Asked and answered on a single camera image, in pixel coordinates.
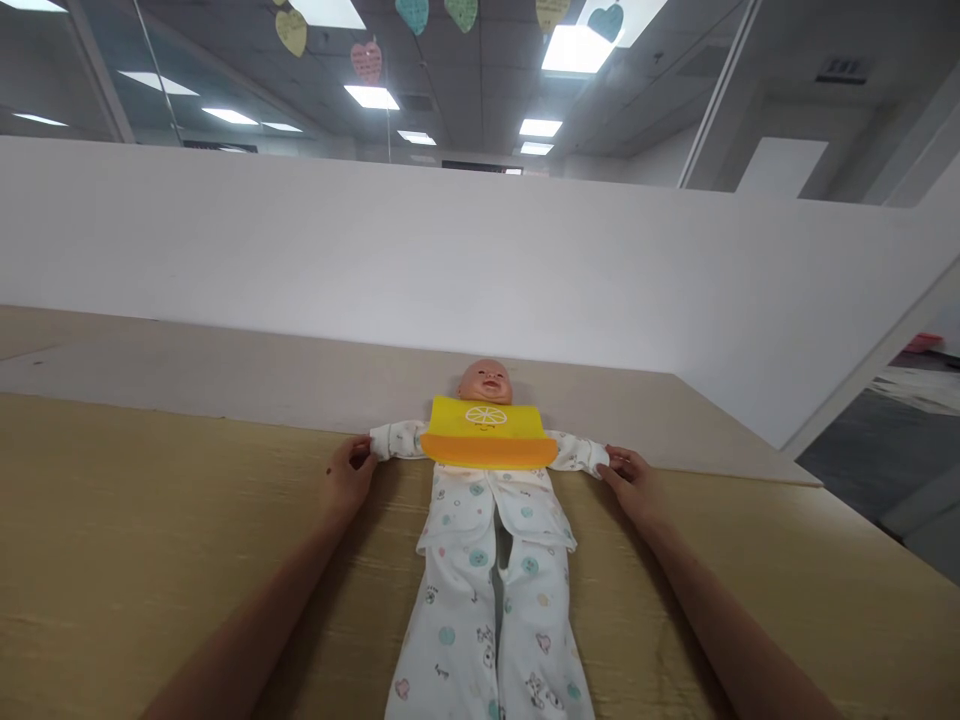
table surface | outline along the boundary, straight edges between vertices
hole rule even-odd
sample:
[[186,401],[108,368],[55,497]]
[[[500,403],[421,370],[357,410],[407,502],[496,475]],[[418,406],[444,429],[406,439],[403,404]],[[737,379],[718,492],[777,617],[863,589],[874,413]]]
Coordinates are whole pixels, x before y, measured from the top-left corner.
[[[0,395],[0,716],[135,715],[306,532],[340,436]],[[728,717],[605,488],[551,473],[600,718]],[[430,464],[391,461],[260,717],[378,717],[423,560]],[[960,589],[822,488],[664,472],[676,521],[848,718],[952,718]]]

white partition wall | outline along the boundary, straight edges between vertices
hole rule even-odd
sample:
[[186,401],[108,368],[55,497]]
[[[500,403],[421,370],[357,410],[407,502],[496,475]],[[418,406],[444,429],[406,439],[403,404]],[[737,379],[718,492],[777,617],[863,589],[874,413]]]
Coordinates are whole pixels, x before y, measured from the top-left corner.
[[0,138],[0,304],[673,372],[782,447],[960,251],[920,205]]

doll leg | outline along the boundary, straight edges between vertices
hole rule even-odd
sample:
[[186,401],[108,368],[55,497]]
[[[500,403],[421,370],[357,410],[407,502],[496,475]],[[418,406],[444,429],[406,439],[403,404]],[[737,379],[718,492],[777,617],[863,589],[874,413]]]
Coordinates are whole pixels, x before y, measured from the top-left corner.
[[499,713],[490,531],[426,550],[426,571],[390,685],[387,720],[490,720]]
[[593,720],[570,629],[566,548],[514,538],[503,585],[497,665],[506,717]]

fluorescent light panel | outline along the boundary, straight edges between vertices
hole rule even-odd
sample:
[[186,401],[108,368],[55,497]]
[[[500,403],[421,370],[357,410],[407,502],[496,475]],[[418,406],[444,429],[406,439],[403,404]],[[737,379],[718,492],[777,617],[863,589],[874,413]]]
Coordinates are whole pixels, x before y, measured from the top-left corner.
[[31,115],[30,113],[14,113],[17,117],[22,117],[24,120],[33,120],[34,122],[42,122],[44,125],[56,125],[57,127],[69,127],[66,123],[57,122],[56,120],[51,120],[50,118],[40,117],[39,115]]
[[295,128],[293,125],[287,125],[286,123],[264,123],[267,127],[272,127],[274,130],[283,130],[284,132],[303,132],[300,128]]
[[397,130],[402,137],[407,142],[412,142],[414,145],[436,145],[436,141],[427,135],[426,133],[413,132],[412,130]]
[[[667,0],[619,0],[619,4],[623,8],[623,27],[614,45],[630,47],[667,4]],[[610,0],[586,0],[577,18],[577,25],[585,27],[594,10],[606,10],[609,5]]]
[[234,125],[259,125],[256,120],[251,120],[246,115],[241,115],[236,110],[227,110],[225,108],[203,108],[204,112],[215,115],[221,120],[226,120]]
[[48,0],[0,0],[4,5],[9,5],[15,10],[34,10],[36,12],[67,12],[56,3]]
[[530,137],[553,137],[563,123],[559,120],[534,120],[526,118],[520,126],[521,135]]
[[366,30],[357,9],[350,0],[290,0],[307,25]]
[[551,150],[553,150],[553,145],[532,142],[525,142],[523,147],[520,148],[520,152],[524,155],[546,155]]
[[365,108],[375,110],[399,110],[400,106],[386,88],[373,88],[368,85],[344,85],[343,89],[353,95],[353,99]]
[[613,48],[613,43],[586,25],[557,25],[543,58],[543,69],[593,75],[603,67]]
[[154,90],[160,90],[163,83],[163,90],[167,91],[168,95],[196,95],[193,90],[190,88],[184,87],[180,83],[175,83],[169,78],[165,78],[162,75],[157,75],[156,73],[141,73],[141,72],[127,72],[124,70],[118,71],[121,75],[125,75],[131,80],[136,80],[141,82],[148,87],[152,87]]

human hand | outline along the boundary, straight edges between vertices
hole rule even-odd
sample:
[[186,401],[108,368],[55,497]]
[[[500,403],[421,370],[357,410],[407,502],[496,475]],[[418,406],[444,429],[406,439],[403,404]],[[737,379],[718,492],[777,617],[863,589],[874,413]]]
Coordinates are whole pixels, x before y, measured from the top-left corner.
[[329,498],[330,512],[337,517],[352,518],[367,499],[370,479],[380,460],[370,451],[370,442],[369,435],[347,438],[330,459],[323,493]]
[[610,465],[597,465],[600,477],[613,488],[620,507],[641,532],[668,520],[656,471],[639,453],[607,445]]

